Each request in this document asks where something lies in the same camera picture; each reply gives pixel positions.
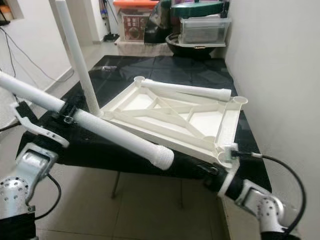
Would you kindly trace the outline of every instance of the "clear plastic container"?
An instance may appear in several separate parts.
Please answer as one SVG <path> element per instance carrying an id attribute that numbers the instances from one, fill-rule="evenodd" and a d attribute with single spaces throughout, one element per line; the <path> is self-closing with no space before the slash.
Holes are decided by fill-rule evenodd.
<path id="1" fill-rule="evenodd" d="M 152 9 L 158 1 L 114 0 L 120 39 L 129 42 L 143 42 L 145 27 Z"/>
<path id="2" fill-rule="evenodd" d="M 180 19 L 180 44 L 224 44 L 230 18 L 218 15 Z"/>

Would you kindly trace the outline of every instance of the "white plastic rod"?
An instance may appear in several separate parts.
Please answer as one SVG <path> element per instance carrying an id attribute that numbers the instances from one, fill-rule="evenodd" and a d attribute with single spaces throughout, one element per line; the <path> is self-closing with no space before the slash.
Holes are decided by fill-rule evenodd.
<path id="1" fill-rule="evenodd" d="M 2 71 L 0 71 L 0 87 L 47 110 L 58 112 L 65 104 L 61 99 Z M 153 144 L 81 109 L 76 111 L 73 118 L 79 126 L 134 152 L 162 170 L 167 170 L 172 165 L 174 153 L 164 146 Z"/>
<path id="2" fill-rule="evenodd" d="M 206 87 L 199 87 L 199 86 L 178 85 L 178 84 L 153 81 L 151 79 L 141 80 L 141 86 L 147 87 L 147 88 L 154 88 L 154 89 L 170 90 L 174 92 L 192 94 L 196 96 L 203 96 L 203 97 L 217 99 L 224 102 L 228 102 L 231 96 L 230 89 L 224 89 L 224 88 L 214 89 L 214 88 L 206 88 Z"/>
<path id="3" fill-rule="evenodd" d="M 68 42 L 76 70 L 80 77 L 81 87 L 84 92 L 86 104 L 89 111 L 95 116 L 102 116 L 102 111 L 99 108 L 94 88 L 88 74 L 86 62 L 82 55 L 81 48 L 77 39 L 75 28 L 72 24 L 71 16 L 65 0 L 55 1 L 57 11 L 61 20 L 65 38 Z"/>

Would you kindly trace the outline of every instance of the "black bowl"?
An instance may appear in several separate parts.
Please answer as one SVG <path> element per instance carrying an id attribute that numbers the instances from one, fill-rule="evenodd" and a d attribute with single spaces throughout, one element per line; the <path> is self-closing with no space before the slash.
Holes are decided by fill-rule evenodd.
<path id="1" fill-rule="evenodd" d="M 210 53 L 215 47 L 206 46 L 181 46 L 178 41 L 178 34 L 170 34 L 165 38 L 170 50 L 174 56 L 188 57 L 193 59 L 210 59 Z"/>

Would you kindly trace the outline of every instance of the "green lid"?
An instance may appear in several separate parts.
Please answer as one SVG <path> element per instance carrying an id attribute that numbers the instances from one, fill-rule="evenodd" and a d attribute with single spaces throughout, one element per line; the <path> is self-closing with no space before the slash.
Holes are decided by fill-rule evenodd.
<path id="1" fill-rule="evenodd" d="M 203 17 L 213 14 L 220 14 L 227 11 L 229 2 L 223 1 L 199 1 L 184 2 L 171 7 L 172 16 L 187 19 L 191 17 Z"/>

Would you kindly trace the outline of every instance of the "black tablecloth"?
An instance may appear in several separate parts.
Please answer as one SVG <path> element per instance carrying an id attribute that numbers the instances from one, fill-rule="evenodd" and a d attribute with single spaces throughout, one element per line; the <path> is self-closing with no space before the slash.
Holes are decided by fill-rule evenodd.
<path id="1" fill-rule="evenodd" d="M 197 61 L 190 58 L 157 56 L 104 56 L 89 72 L 100 107 L 112 100 L 130 85 L 135 76 L 180 85 L 231 89 L 237 95 L 233 79 L 223 59 Z M 63 98 L 83 93 L 77 83 Z M 46 113 L 40 120 L 49 116 Z M 140 156 L 80 127 L 73 127 L 68 133 L 70 147 L 59 158 L 58 163 L 84 166 L 121 172 L 154 174 L 181 178 L 199 178 L 194 170 L 184 163 L 193 157 L 174 151 L 173 166 L 168 171 L 154 167 Z M 23 142 L 30 141 L 28 136 Z M 259 152 L 246 116 L 241 111 L 235 134 L 235 143 L 244 152 Z M 269 178 L 262 160 L 241 161 L 238 176 L 248 179 L 271 191 Z"/>

